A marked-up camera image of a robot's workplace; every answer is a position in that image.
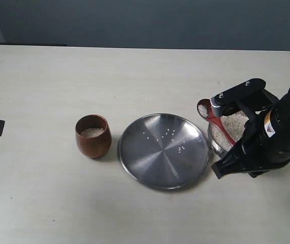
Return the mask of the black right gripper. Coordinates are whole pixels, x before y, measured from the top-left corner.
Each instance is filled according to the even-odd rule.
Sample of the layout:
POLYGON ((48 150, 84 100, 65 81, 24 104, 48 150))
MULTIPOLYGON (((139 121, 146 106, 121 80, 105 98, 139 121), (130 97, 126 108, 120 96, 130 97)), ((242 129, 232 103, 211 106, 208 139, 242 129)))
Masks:
POLYGON ((239 142, 211 166, 218 179, 235 173, 247 173, 255 178, 290 162, 286 137, 280 133, 282 120, 276 117, 279 99, 265 87, 264 80, 253 78, 210 99, 213 114, 217 117, 238 111, 248 117, 239 142))

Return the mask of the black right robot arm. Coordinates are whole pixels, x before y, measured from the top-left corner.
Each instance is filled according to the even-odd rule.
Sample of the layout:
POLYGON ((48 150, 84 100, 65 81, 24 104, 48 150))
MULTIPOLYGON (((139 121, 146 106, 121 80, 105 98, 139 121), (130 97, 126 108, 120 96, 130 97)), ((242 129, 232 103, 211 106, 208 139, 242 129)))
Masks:
POLYGON ((242 137, 212 165, 217 178, 235 173, 255 178, 290 162, 290 88, 278 99, 265 86, 253 78, 210 99, 215 116, 242 111, 248 117, 242 137))

